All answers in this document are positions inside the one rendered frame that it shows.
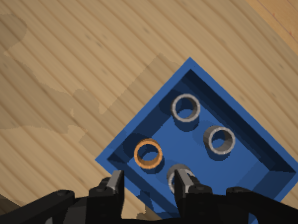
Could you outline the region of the grey metal sleeve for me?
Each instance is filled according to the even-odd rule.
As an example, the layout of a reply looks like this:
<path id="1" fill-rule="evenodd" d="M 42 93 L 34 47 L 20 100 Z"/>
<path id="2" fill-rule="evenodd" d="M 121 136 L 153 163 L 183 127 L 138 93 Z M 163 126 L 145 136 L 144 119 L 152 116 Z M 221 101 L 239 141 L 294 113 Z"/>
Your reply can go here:
<path id="1" fill-rule="evenodd" d="M 186 117 L 186 118 L 183 118 L 183 119 L 180 118 L 180 117 L 177 115 L 176 111 L 175 111 L 175 105 L 176 105 L 177 101 L 178 101 L 180 98 L 186 98 L 186 99 L 189 99 L 189 100 L 192 102 L 192 105 L 193 105 L 193 111 L 192 111 L 191 115 L 190 115 L 189 117 Z M 171 111 L 172 116 L 173 116 L 175 119 L 180 120 L 180 121 L 182 121 L 182 122 L 190 122 L 190 121 L 195 120 L 195 119 L 198 117 L 198 115 L 199 115 L 199 113 L 200 113 L 200 103 L 199 103 L 198 99 L 197 99 L 195 96 L 190 95 L 190 94 L 183 94 L 183 95 L 180 95 L 180 96 L 175 97 L 175 98 L 172 100 L 172 102 L 171 102 L 171 104 L 170 104 L 170 111 Z"/>
<path id="2" fill-rule="evenodd" d="M 211 139 L 212 139 L 213 134 L 219 130 L 222 130 L 224 132 L 225 141 L 222 146 L 220 146 L 218 148 L 213 148 L 213 146 L 211 144 Z M 226 154 L 226 153 L 229 153 L 233 149 L 233 147 L 235 145 L 235 136 L 234 136 L 234 133 L 230 129 L 228 129 L 226 127 L 215 125 L 215 126 L 209 127 L 204 132 L 203 142 L 204 142 L 205 146 L 208 149 L 210 149 L 211 151 L 213 151 L 214 153 L 217 153 L 219 155 Z"/>
<path id="3" fill-rule="evenodd" d="M 185 169 L 187 173 L 189 173 L 189 176 L 194 176 L 192 171 L 188 168 L 188 166 L 184 164 L 175 164 L 172 167 L 169 168 L 167 172 L 167 181 L 170 187 L 170 190 L 174 193 L 174 184 L 172 184 L 172 178 L 174 176 L 174 169 Z M 195 177 L 195 176 L 194 176 Z"/>

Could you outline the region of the blue square tray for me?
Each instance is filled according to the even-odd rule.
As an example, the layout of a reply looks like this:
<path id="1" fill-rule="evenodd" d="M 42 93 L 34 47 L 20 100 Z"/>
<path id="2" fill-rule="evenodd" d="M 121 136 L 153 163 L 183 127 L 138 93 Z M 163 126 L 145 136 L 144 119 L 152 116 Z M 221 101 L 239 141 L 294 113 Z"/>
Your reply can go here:
<path id="1" fill-rule="evenodd" d="M 193 121 L 182 122 L 171 114 L 172 100 L 182 94 L 200 103 Z M 219 155 L 205 146 L 204 132 L 215 125 L 234 133 L 236 143 L 229 153 Z M 163 154 L 151 169 L 140 167 L 134 158 L 137 143 L 145 138 L 156 140 Z M 175 164 L 188 166 L 217 195 L 239 186 L 281 202 L 298 182 L 298 162 L 191 57 L 95 161 L 111 175 L 124 170 L 125 188 L 162 219 L 181 218 L 167 183 L 167 172 Z"/>

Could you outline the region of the bronze bushing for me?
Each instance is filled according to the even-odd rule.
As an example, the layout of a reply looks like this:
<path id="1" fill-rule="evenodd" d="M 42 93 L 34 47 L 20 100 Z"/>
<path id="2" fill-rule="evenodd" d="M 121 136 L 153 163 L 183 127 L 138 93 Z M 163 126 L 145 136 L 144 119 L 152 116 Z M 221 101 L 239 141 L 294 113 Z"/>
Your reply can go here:
<path id="1" fill-rule="evenodd" d="M 140 158 L 140 156 L 138 155 L 138 149 L 142 146 L 142 145 L 145 145 L 145 144 L 152 144 L 154 146 L 156 146 L 156 148 L 158 149 L 158 154 L 156 156 L 156 158 L 154 158 L 153 160 L 150 160 L 150 161 L 145 161 L 143 159 Z M 161 148 L 160 148 L 160 145 L 158 144 L 158 142 L 152 138 L 145 138 L 145 139 L 142 139 L 140 140 L 136 147 L 135 147 L 135 151 L 134 151 L 134 158 L 135 158 L 135 161 L 136 163 L 142 167 L 142 168 L 146 168 L 146 169 L 151 169 L 151 168 L 154 168 L 156 167 L 160 161 L 162 160 L 162 151 L 161 151 Z"/>

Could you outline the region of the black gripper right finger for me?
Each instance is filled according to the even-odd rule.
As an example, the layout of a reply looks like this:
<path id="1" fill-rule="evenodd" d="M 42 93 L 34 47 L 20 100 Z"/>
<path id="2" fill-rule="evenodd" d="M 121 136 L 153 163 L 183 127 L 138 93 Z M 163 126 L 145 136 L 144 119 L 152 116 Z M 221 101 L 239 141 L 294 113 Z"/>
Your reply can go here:
<path id="1" fill-rule="evenodd" d="M 258 224 L 298 224 L 296 208 L 239 186 L 213 194 L 185 169 L 174 170 L 174 197 L 183 224 L 248 224 L 249 213 Z"/>

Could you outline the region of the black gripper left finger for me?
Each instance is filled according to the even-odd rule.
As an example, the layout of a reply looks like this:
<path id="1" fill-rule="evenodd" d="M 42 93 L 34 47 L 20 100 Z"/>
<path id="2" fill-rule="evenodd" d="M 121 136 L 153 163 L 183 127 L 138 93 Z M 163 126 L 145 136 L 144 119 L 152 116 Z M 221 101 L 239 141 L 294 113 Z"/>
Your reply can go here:
<path id="1" fill-rule="evenodd" d="M 45 224 L 51 217 L 52 224 L 125 224 L 124 200 L 124 170 L 114 170 L 89 196 L 75 198 L 74 191 L 58 190 L 0 216 L 0 224 Z"/>

